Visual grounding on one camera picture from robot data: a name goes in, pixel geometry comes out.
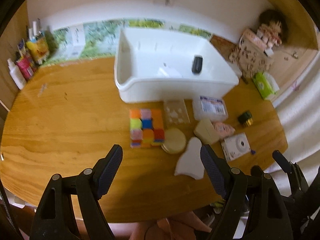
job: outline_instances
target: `white plastic bin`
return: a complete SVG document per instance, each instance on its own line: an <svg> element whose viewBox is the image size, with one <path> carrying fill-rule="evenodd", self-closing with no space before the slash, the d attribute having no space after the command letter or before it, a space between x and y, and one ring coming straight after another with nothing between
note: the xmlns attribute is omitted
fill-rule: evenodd
<svg viewBox="0 0 320 240"><path fill-rule="evenodd" d="M200 74L192 73L195 56L203 57ZM206 39L161 29L121 30L115 82L126 103L222 98L239 79Z"/></svg>

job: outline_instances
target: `rubik's cube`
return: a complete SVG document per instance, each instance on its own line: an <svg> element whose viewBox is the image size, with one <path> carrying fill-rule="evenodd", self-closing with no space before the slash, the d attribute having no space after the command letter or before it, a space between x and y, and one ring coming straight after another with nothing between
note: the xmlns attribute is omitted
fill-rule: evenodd
<svg viewBox="0 0 320 240"><path fill-rule="evenodd" d="M132 148L159 146L164 142L164 126L160 109L130 110Z"/></svg>

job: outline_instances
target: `round lid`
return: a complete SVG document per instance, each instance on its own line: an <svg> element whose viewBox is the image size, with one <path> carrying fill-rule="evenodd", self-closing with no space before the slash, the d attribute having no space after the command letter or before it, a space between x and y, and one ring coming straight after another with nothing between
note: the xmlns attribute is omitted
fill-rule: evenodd
<svg viewBox="0 0 320 240"><path fill-rule="evenodd" d="M170 128L164 132L165 140L162 149L170 154L178 154L186 147L187 139L178 128Z"/></svg>

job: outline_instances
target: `white gua sha board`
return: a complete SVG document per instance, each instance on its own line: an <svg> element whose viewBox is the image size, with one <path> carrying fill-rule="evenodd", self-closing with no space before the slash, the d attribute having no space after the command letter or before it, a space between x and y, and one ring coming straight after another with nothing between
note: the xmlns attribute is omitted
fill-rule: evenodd
<svg viewBox="0 0 320 240"><path fill-rule="evenodd" d="M183 153L176 166L174 175L187 175L194 179L202 179L204 176L204 166L200 159L200 149L202 143L197 137L192 137L188 143L187 150Z"/></svg>

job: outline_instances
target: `curtain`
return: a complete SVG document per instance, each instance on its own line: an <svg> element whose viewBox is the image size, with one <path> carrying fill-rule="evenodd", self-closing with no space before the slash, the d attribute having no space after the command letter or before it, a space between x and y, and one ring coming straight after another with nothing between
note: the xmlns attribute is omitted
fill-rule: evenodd
<svg viewBox="0 0 320 240"><path fill-rule="evenodd" d="M279 100L274 102L288 141L284 156L298 163L308 184L320 165L320 53ZM287 175L277 163L270 173L282 195L291 194Z"/></svg>

